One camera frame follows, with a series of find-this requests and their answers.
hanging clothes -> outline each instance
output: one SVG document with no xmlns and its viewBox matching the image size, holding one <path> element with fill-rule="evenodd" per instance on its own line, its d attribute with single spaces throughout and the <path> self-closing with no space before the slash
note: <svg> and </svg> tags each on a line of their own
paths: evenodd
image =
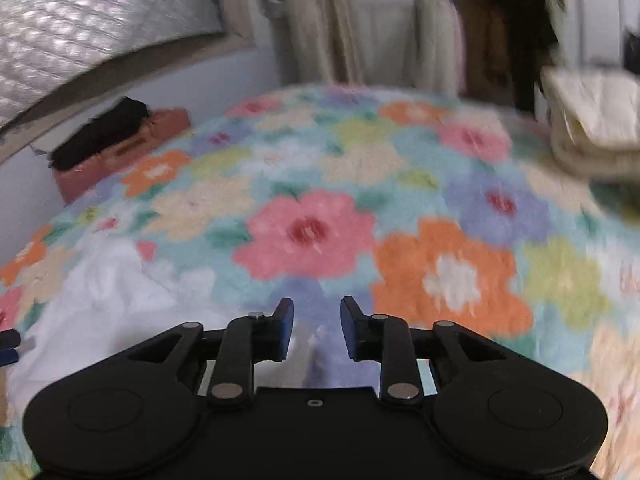
<svg viewBox="0 0 640 480">
<path fill-rule="evenodd" d="M 475 101 L 513 107 L 511 68 L 502 9 L 493 0 L 454 0 L 466 46 L 466 92 Z"/>
<path fill-rule="evenodd" d="M 286 0 L 303 82 L 363 84 L 364 60 L 350 0 Z"/>
<path fill-rule="evenodd" d="M 465 45 L 460 16 L 449 0 L 419 3 L 420 51 L 410 69 L 417 89 L 459 97 L 466 86 Z"/>
<path fill-rule="evenodd" d="M 513 81 L 515 107 L 535 112 L 535 87 L 542 66 L 552 63 L 559 41 L 547 0 L 494 0 L 502 9 Z"/>
</svg>

white wall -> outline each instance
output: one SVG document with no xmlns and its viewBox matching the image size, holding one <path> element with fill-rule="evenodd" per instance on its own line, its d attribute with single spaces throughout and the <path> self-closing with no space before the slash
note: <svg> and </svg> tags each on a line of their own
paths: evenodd
<svg viewBox="0 0 640 480">
<path fill-rule="evenodd" d="M 569 66 L 620 65 L 626 29 L 638 31 L 640 0 L 567 0 L 563 40 Z"/>
<path fill-rule="evenodd" d="M 280 38 L 271 23 L 250 0 L 256 47 L 209 59 L 132 88 L 126 95 L 150 108 L 186 108 L 193 124 L 221 114 L 241 100 L 279 88 L 292 76 L 279 62 Z M 60 124 L 56 129 L 76 131 L 109 108 L 105 100 Z M 29 241 L 34 232 L 63 209 L 63 201 L 45 155 L 26 147 L 0 165 L 0 266 Z"/>
<path fill-rule="evenodd" d="M 412 40 L 414 0 L 353 0 L 372 84 L 406 86 L 404 56 Z"/>
<path fill-rule="evenodd" d="M 62 197 L 47 161 L 29 147 L 0 166 L 0 265 L 62 210 Z"/>
</svg>

